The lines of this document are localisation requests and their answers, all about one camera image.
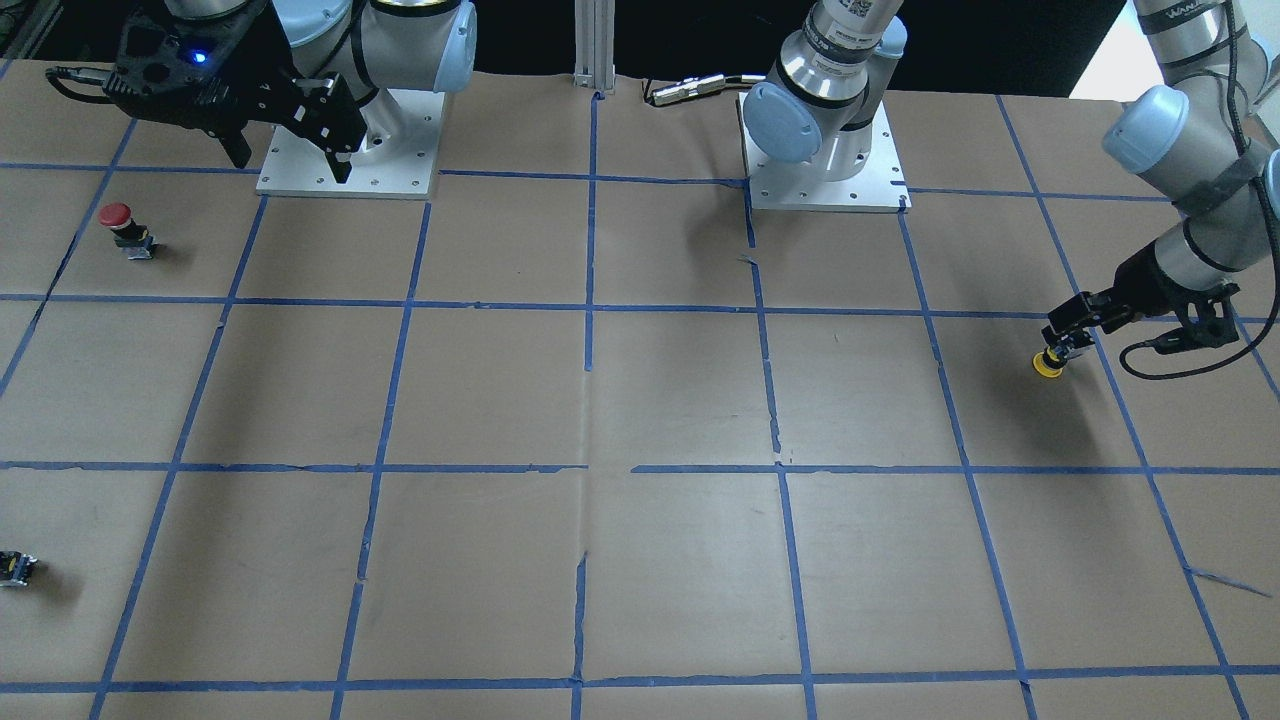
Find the white mounting plate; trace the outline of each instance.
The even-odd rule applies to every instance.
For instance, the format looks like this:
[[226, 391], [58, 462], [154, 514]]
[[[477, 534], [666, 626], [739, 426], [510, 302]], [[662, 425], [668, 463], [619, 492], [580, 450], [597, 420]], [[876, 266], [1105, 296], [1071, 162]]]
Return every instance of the white mounting plate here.
[[404, 110], [408, 128], [406, 136], [396, 141], [394, 154], [379, 158], [376, 163], [361, 163], [362, 158], [353, 155], [351, 177], [346, 183], [337, 183], [320, 149], [278, 127], [257, 177], [259, 195], [384, 200], [430, 197], [440, 128], [444, 126], [444, 94], [419, 90], [388, 92]]
[[[739, 94], [739, 118], [746, 94]], [[778, 163], [764, 154], [742, 126], [742, 155], [751, 177], [755, 210], [819, 210], [831, 213], [897, 213], [911, 206], [897, 145], [882, 104], [876, 110], [874, 140], [867, 165], [856, 176], [827, 182], [810, 163]]]

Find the blue grid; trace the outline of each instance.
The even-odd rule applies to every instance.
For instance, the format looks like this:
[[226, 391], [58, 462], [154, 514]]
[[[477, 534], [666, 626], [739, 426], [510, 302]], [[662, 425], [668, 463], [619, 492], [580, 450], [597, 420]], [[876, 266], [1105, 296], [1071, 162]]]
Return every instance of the blue grid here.
[[[12, 64], [6, 61], [0, 65], [0, 79], [3, 79], [5, 72]], [[489, 302], [435, 302], [435, 301], [420, 301], [415, 299], [416, 284], [419, 281], [422, 255], [426, 243], [428, 225], [430, 219], [430, 206], [428, 205], [424, 218], [422, 227], [419, 237], [419, 245], [416, 249], [413, 270], [411, 273], [410, 287], [403, 301], [366, 301], [366, 300], [330, 300], [330, 299], [243, 299], [238, 297], [237, 291], [243, 275], [244, 268], [247, 266], [250, 254], [253, 247], [257, 228], [260, 227], [262, 214], [266, 209], [268, 200], [264, 199], [257, 210], [257, 215], [253, 222], [252, 231], [244, 243], [244, 250], [241, 255], [239, 264], [232, 286], [225, 297], [157, 297], [157, 296], [58, 296], [52, 295], [52, 291], [61, 277], [63, 269], [65, 269], [72, 254], [74, 252], [79, 238], [83, 236], [86, 228], [88, 227], [92, 213], [101, 200], [102, 192], [105, 191], [111, 176], [120, 172], [159, 172], [159, 173], [255, 173], [256, 170], [228, 170], [221, 168], [152, 168], [152, 167], [124, 167], [119, 164], [120, 156], [129, 141], [133, 132], [134, 123], [131, 123], [128, 129], [122, 138], [119, 147], [109, 165], [56, 165], [56, 164], [22, 164], [22, 163], [0, 163], [0, 169], [58, 169], [58, 170], [81, 170], [81, 172], [100, 172], [104, 173], [104, 178], [99, 186], [99, 190], [91, 202], [90, 208], [86, 210], [82, 219], [81, 227], [77, 231], [70, 246], [67, 250], [65, 256], [55, 273], [54, 282], [51, 283], [49, 292], [44, 296], [38, 295], [0, 295], [0, 301], [5, 300], [36, 300], [40, 301], [40, 309], [32, 318], [26, 334], [23, 336], [18, 350], [14, 352], [12, 360], [5, 368], [3, 378], [0, 378], [0, 395], [8, 387], [12, 380], [13, 374], [29, 345], [31, 337], [35, 334], [41, 311], [47, 305], [47, 302], [160, 302], [160, 304], [216, 304], [221, 305], [221, 320], [223, 324], [214, 332], [214, 337], [210, 342], [209, 351], [206, 354], [205, 365], [201, 370], [200, 379], [197, 380], [196, 388], [193, 391], [191, 402], [188, 405], [188, 411], [183, 423], [182, 432], [177, 447], [174, 448], [173, 457], [169, 462], [97, 462], [97, 461], [23, 461], [18, 459], [4, 459], [0, 460], [0, 469], [5, 468], [29, 468], [37, 470], [58, 470], [67, 468], [81, 468], [86, 470], [164, 470], [166, 473], [165, 482], [156, 503], [156, 509], [152, 516], [151, 525], [148, 528], [147, 538], [143, 544], [143, 551], [140, 557], [140, 562], [134, 574], [133, 583], [131, 585], [128, 598], [122, 612], [120, 623], [111, 644], [111, 650], [108, 657], [106, 666], [104, 667], [102, 678], [96, 683], [0, 683], [0, 694], [15, 694], [15, 693], [91, 693], [95, 696], [93, 707], [91, 711], [91, 720], [96, 720], [104, 705], [104, 701], [110, 693], [159, 693], [159, 692], [321, 692], [333, 694], [332, 705], [332, 717], [340, 717], [343, 696], [348, 691], [406, 691], [406, 689], [568, 689], [572, 692], [572, 720], [579, 720], [581, 716], [581, 693], [585, 688], [618, 688], [618, 687], [636, 687], [636, 688], [653, 688], [653, 687], [744, 687], [744, 685], [776, 685], [776, 684], [791, 684], [801, 685], [805, 691], [806, 700], [806, 715], [809, 719], [815, 720], [818, 716], [817, 702], [814, 688], [817, 685], [829, 685], [829, 684], [864, 684], [864, 683], [940, 683], [940, 682], [1018, 682], [1023, 689], [1024, 701], [1027, 705], [1027, 712], [1030, 719], [1036, 717], [1036, 707], [1032, 697], [1032, 680], [1046, 680], [1046, 679], [1075, 679], [1075, 678], [1153, 678], [1153, 676], [1222, 676], [1226, 679], [1233, 698], [1236, 702], [1240, 717], [1247, 719], [1248, 711], [1244, 707], [1243, 700], [1240, 697], [1239, 689], [1235, 683], [1236, 676], [1242, 675], [1280, 675], [1280, 665], [1231, 665], [1222, 650], [1222, 646], [1213, 629], [1212, 620], [1204, 606], [1203, 598], [1198, 592], [1198, 587], [1190, 574], [1189, 565], [1187, 564], [1185, 555], [1183, 552], [1181, 543], [1178, 538], [1176, 530], [1174, 528], [1172, 520], [1169, 515], [1167, 507], [1160, 493], [1158, 477], [1167, 474], [1221, 474], [1221, 475], [1265, 475], [1265, 477], [1280, 477], [1280, 469], [1275, 468], [1187, 468], [1187, 466], [1153, 466], [1148, 462], [1146, 452], [1143, 451], [1140, 438], [1138, 436], [1137, 428], [1125, 405], [1124, 396], [1116, 382], [1115, 373], [1112, 372], [1110, 363], [1105, 355], [1100, 354], [1101, 363], [1107, 374], [1108, 383], [1111, 386], [1112, 393], [1116, 402], [1120, 406], [1121, 414], [1125, 419], [1126, 428], [1133, 438], [1134, 447], [1138, 452], [1140, 465], [1128, 466], [1128, 468], [1091, 468], [1091, 466], [983, 466], [973, 465], [969, 462], [968, 454], [964, 447], [964, 437], [960, 428], [959, 418], [955, 410], [955, 402], [951, 397], [950, 383], [943, 364], [941, 348], [938, 346], [937, 334], [933, 327], [934, 318], [969, 318], [969, 319], [1039, 319], [1041, 316], [1030, 313], [964, 313], [964, 311], [937, 311], [931, 310], [928, 306], [927, 293], [923, 278], [919, 273], [919, 266], [916, 264], [914, 247], [911, 245], [910, 231], [908, 227], [905, 214], [899, 215], [900, 225], [902, 231], [902, 238], [906, 245], [909, 261], [911, 264], [914, 281], [916, 283], [916, 291], [920, 300], [920, 310], [881, 310], [881, 309], [822, 309], [822, 307], [769, 307], [764, 302], [764, 288], [760, 277], [759, 268], [753, 265], [753, 286], [755, 291], [755, 305], [748, 307], [736, 306], [685, 306], [685, 305], [598, 305], [594, 301], [594, 227], [595, 227], [595, 190], [599, 182], [621, 182], [621, 183], [658, 183], [658, 184], [722, 184], [727, 187], [735, 187], [744, 190], [744, 197], [746, 204], [746, 218], [748, 218], [748, 246], [755, 247], [755, 234], [754, 228], [750, 222], [750, 193], [748, 191], [748, 183], [744, 179], [733, 178], [710, 178], [710, 179], [669, 179], [669, 178], [644, 178], [644, 177], [628, 177], [628, 176], [600, 176], [596, 172], [596, 159], [598, 159], [598, 104], [603, 101], [603, 96], [594, 96], [591, 100], [591, 160], [590, 160], [590, 173], [585, 176], [580, 174], [558, 174], [558, 173], [494, 173], [494, 172], [472, 172], [472, 170], [444, 170], [444, 174], [458, 174], [458, 176], [480, 176], [480, 177], [520, 177], [520, 178], [554, 178], [554, 179], [577, 179], [590, 183], [590, 201], [588, 209], [589, 218], [589, 236], [588, 236], [588, 277], [586, 277], [586, 297], [585, 302], [581, 305], [575, 304], [562, 304], [562, 305], [540, 305], [540, 304], [518, 304], [518, 302], [506, 302], [506, 304], [489, 304]], [[959, 195], [975, 195], [975, 196], [1014, 196], [1014, 197], [1034, 197], [1043, 213], [1044, 222], [1050, 233], [1053, 238], [1055, 247], [1062, 261], [1064, 270], [1073, 286], [1073, 290], [1078, 290], [1074, 274], [1071, 272], [1070, 264], [1066, 259], [1065, 251], [1060, 238], [1057, 237], [1053, 220], [1050, 215], [1046, 199], [1082, 199], [1082, 200], [1098, 200], [1098, 201], [1116, 201], [1116, 202], [1165, 202], [1160, 197], [1143, 197], [1143, 196], [1103, 196], [1103, 195], [1082, 195], [1082, 193], [1047, 193], [1042, 192], [1036, 183], [1036, 178], [1032, 173], [1030, 165], [1027, 161], [1025, 152], [1023, 151], [1021, 143], [1018, 138], [1016, 131], [1012, 127], [1009, 114], [1004, 106], [1001, 99], [996, 99], [1000, 105], [1001, 113], [1005, 118], [1006, 126], [1010, 132], [1011, 141], [1023, 161], [1024, 169], [1027, 170], [1028, 181], [1030, 182], [1030, 192], [1002, 192], [1002, 191], [984, 191], [984, 190], [948, 190], [948, 188], [911, 188], [911, 192], [918, 193], [959, 193]], [[384, 413], [383, 429], [379, 438], [378, 456], [372, 465], [280, 465], [280, 464], [189, 464], [182, 461], [183, 450], [187, 443], [187, 438], [191, 432], [192, 423], [195, 420], [196, 411], [198, 409], [201, 397], [204, 395], [204, 388], [207, 383], [209, 374], [211, 372], [214, 360], [216, 357], [218, 350], [223, 338], [223, 329], [230, 311], [237, 305], [319, 305], [319, 306], [385, 306], [385, 307], [402, 307], [402, 323], [401, 332], [397, 341], [396, 359], [393, 363], [392, 378], [388, 388], [387, 407]], [[759, 474], [776, 474], [778, 478], [778, 489], [782, 503], [783, 525], [787, 542], [787, 557], [788, 568], [791, 574], [792, 584], [792, 600], [795, 605], [796, 626], [797, 626], [797, 641], [801, 661], [801, 671], [799, 674], [771, 674], [771, 675], [753, 675], [753, 676], [719, 676], [719, 675], [703, 675], [703, 676], [625, 676], [625, 678], [607, 678], [607, 679], [585, 679], [582, 676], [582, 657], [585, 647], [584, 624], [588, 612], [586, 605], [586, 573], [588, 573], [588, 559], [584, 556], [581, 560], [577, 574], [576, 574], [576, 605], [575, 605], [575, 664], [573, 671], [567, 678], [511, 678], [511, 679], [397, 679], [397, 680], [351, 680], [348, 679], [348, 669], [351, 653], [355, 647], [356, 641], [356, 626], [358, 621], [361, 596], [362, 596], [362, 580], [365, 578], [365, 571], [367, 569], [369, 555], [372, 547], [372, 538], [376, 521], [378, 500], [380, 491], [380, 479], [385, 473], [442, 473], [442, 474], [454, 474], [454, 473], [486, 473], [486, 474], [499, 474], [499, 473], [557, 473], [572, 468], [584, 468], [577, 465], [408, 465], [408, 464], [388, 464], [385, 462], [387, 442], [390, 436], [392, 423], [394, 419], [394, 406], [396, 396], [398, 391], [399, 372], [403, 365], [404, 347], [407, 342], [407, 336], [411, 327], [411, 316], [415, 309], [419, 307], [470, 307], [470, 309], [504, 309], [504, 310], [562, 310], [562, 311], [579, 311], [584, 313], [586, 318], [586, 347], [584, 364], [589, 370], [591, 368], [593, 356], [593, 318], [595, 313], [741, 313], [751, 314], [754, 313], [758, 319], [759, 337], [760, 337], [760, 351], [762, 363], [765, 379], [765, 396], [769, 406], [771, 414], [771, 434], [774, 452], [781, 451], [781, 430], [777, 419], [777, 404], [774, 398], [773, 378], [772, 378], [772, 363], [769, 356], [768, 346], [768, 316], [771, 315], [890, 315], [890, 316], [914, 316], [922, 318], [929, 333], [931, 345], [933, 347], [934, 357], [938, 361], [938, 378], [941, 391], [946, 398], [948, 414], [951, 418], [952, 432], [955, 434], [955, 442], [957, 451], [960, 454], [960, 465], [929, 465], [929, 466], [818, 466], [818, 465], [794, 465], [783, 464], [781, 461], [773, 465], [641, 465], [636, 466], [634, 473], [759, 473]], [[1247, 325], [1261, 323], [1261, 318], [1245, 318], [1242, 320], [1242, 328], [1245, 334], [1248, 334]], [[1276, 388], [1276, 383], [1267, 369], [1267, 364], [1256, 354], [1256, 360], [1260, 369], [1265, 374], [1271, 389], [1276, 392], [1277, 398], [1280, 398], [1280, 391]], [[132, 619], [133, 609], [137, 602], [138, 593], [141, 591], [142, 583], [146, 577], [147, 564], [154, 550], [159, 528], [163, 520], [165, 506], [169, 495], [173, 488], [174, 479], [180, 471], [228, 471], [228, 473], [285, 473], [285, 471], [306, 471], [306, 473], [366, 473], [370, 474], [370, 507], [369, 519], [366, 523], [365, 533], [362, 537], [361, 550], [360, 550], [360, 570], [357, 573], [357, 579], [352, 588], [352, 601], [348, 612], [347, 630], [343, 642], [342, 660], [338, 675], [334, 680], [314, 680], [314, 679], [300, 679], [289, 682], [250, 682], [250, 680], [229, 680], [229, 682], [116, 682], [114, 680], [114, 669], [119, 659], [120, 650], [124, 643], [125, 634], [128, 632], [129, 621]], [[946, 671], [946, 673], [859, 673], [859, 674], [817, 674], [813, 673], [812, 662], [809, 659], [808, 648], [808, 630], [805, 626], [805, 614], [804, 614], [804, 596], [801, 588], [801, 573], [800, 573], [800, 559], [795, 543], [795, 528], [794, 518], [790, 506], [790, 489], [787, 486], [787, 478], [792, 474], [812, 474], [812, 473], [836, 473], [836, 474], [959, 474], [964, 475], [970, 492], [970, 500], [974, 506], [974, 512], [979, 529], [982, 532], [983, 542], [987, 550], [988, 561], [992, 570], [992, 578], [997, 588], [997, 594], [1001, 601], [1001, 609], [1005, 616], [1006, 628], [1010, 635], [1010, 644], [1014, 652], [1015, 667], [1011, 670], [992, 670], [992, 671]], [[1018, 632], [1015, 626], [1015, 612], [1009, 602], [1007, 592], [1004, 587], [1002, 575], [1000, 571], [998, 560], [995, 552], [995, 544], [991, 537], [989, 528], [987, 527], [986, 512], [982, 505], [982, 497], [978, 492], [978, 487], [974, 482], [974, 477], [978, 474], [1107, 474], [1107, 475], [1144, 475], [1149, 483], [1151, 491], [1156, 500], [1157, 507], [1161, 512], [1162, 520], [1165, 523], [1166, 530], [1169, 533], [1170, 541], [1175, 548], [1179, 561], [1183, 564], [1187, 577], [1187, 584], [1193, 594], [1196, 605], [1201, 612], [1204, 621], [1206, 632], [1208, 633], [1215, 651], [1217, 653], [1217, 665], [1185, 665], [1185, 666], [1133, 666], [1133, 667], [1057, 667], [1057, 669], [1030, 669], [1025, 666], [1021, 656], [1021, 648], [1018, 639]]]

